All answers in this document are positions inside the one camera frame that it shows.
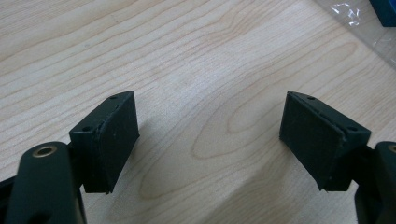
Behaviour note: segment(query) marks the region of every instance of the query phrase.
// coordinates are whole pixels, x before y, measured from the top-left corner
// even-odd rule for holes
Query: screw hole
[[[87,127],[82,128],[83,132],[89,132],[90,130],[92,130],[91,126],[87,126]]]
[[[352,132],[356,132],[358,129],[355,127],[347,127],[348,130],[352,131]]]
[[[389,146],[389,150],[396,153],[396,145]]]
[[[57,147],[55,146],[45,146],[41,147],[33,152],[33,157],[41,158],[49,156],[50,154],[56,151]]]
[[[44,224],[50,220],[50,213],[38,212],[29,218],[29,224]]]

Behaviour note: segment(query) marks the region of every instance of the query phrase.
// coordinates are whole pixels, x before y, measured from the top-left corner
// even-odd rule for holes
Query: light wood surface
[[[395,69],[313,0],[1,1],[0,85],[1,179],[135,91],[141,137],[89,223],[356,223],[356,185],[318,191],[278,140],[287,91],[396,140]]]

